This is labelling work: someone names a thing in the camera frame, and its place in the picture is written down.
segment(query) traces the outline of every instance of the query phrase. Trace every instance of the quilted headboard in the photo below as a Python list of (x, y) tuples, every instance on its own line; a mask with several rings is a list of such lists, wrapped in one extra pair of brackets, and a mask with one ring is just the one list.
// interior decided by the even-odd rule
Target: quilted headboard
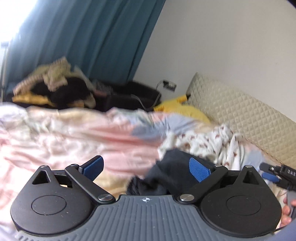
[(238, 131), (280, 162), (296, 168), (296, 123), (265, 103), (196, 73), (187, 94), (188, 104), (216, 123), (230, 122)]

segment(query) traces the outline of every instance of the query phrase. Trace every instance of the human hand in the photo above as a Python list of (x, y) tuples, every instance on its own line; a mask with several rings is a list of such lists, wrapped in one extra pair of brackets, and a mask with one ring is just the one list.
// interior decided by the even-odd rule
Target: human hand
[[(284, 198), (284, 203), (287, 204), (287, 197)], [(293, 207), (296, 207), (296, 200), (291, 201), (291, 205)], [(288, 205), (285, 205), (282, 210), (282, 216), (281, 216), (281, 225), (280, 227), (286, 226), (287, 224), (291, 223), (292, 219), (289, 217), (289, 214), (291, 212), (291, 209)]]

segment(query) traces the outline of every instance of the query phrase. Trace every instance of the cable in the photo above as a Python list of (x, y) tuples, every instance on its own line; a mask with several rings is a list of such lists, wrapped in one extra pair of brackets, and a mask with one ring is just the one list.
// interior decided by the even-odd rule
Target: cable
[[(163, 80), (161, 80), (160, 82), (158, 82), (158, 84), (156, 85), (156, 88), (155, 88), (156, 90), (157, 90), (158, 86), (159, 86), (162, 82), (163, 82)], [(149, 108), (146, 108), (146, 107), (143, 105), (141, 99), (140, 99), (138, 96), (133, 95), (133, 94), (131, 95), (132, 98), (135, 98), (135, 99), (137, 99), (137, 100), (140, 102), (140, 104), (141, 104), (141, 106), (143, 107), (143, 109), (144, 109), (145, 111), (147, 111), (147, 112), (148, 112), (148, 111), (151, 111), (151, 110), (155, 107), (155, 105), (156, 105), (157, 101), (159, 100), (160, 96), (161, 96), (161, 93), (158, 94), (158, 96), (156, 97), (156, 99), (155, 99), (153, 105), (152, 105), (151, 107), (149, 107)]]
[(159, 82), (157, 83), (157, 85), (156, 85), (156, 87), (155, 87), (156, 90), (157, 90), (158, 86), (159, 86), (161, 83), (163, 83), (163, 80), (161, 80), (161, 81), (159, 81)]

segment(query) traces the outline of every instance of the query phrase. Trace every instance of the yellow cloth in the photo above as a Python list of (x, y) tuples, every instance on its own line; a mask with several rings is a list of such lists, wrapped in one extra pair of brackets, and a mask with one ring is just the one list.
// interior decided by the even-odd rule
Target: yellow cloth
[[(52, 107), (55, 107), (55, 105), (46, 96), (35, 95), (32, 92), (27, 92), (25, 94), (14, 96), (12, 98), (12, 101), (19, 102), (19, 103), (26, 103), (26, 104), (37, 104), (37, 105), (48, 104)], [(84, 107), (84, 101), (83, 100), (74, 101), (72, 103), (69, 103), (68, 107)]]
[(37, 105), (48, 104), (54, 107), (54, 104), (46, 96), (35, 95), (32, 92), (27, 92), (25, 94), (14, 96), (12, 98), (12, 101), (19, 102), (19, 103), (26, 103), (26, 104), (37, 104)]
[(191, 117), (205, 123), (211, 123), (208, 117), (200, 110), (190, 105), (181, 105), (181, 103), (185, 102), (186, 100), (186, 95), (183, 95), (176, 99), (164, 101), (160, 105), (154, 107), (154, 111), (178, 113), (180, 115)]

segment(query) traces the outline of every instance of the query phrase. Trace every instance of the white patterned fabric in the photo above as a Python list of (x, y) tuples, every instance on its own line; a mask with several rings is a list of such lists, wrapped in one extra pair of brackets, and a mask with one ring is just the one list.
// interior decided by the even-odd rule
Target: white patterned fabric
[(229, 170), (239, 171), (244, 159), (242, 140), (240, 133), (233, 133), (225, 124), (216, 126), (208, 133), (188, 130), (177, 136), (169, 132), (158, 148), (158, 154), (162, 160), (167, 150), (178, 148), (194, 156), (207, 158), (214, 164), (221, 164)]
[(188, 104), (216, 123), (229, 122), (258, 147), (285, 165), (296, 168), (296, 123), (237, 88), (196, 73), (187, 94)]

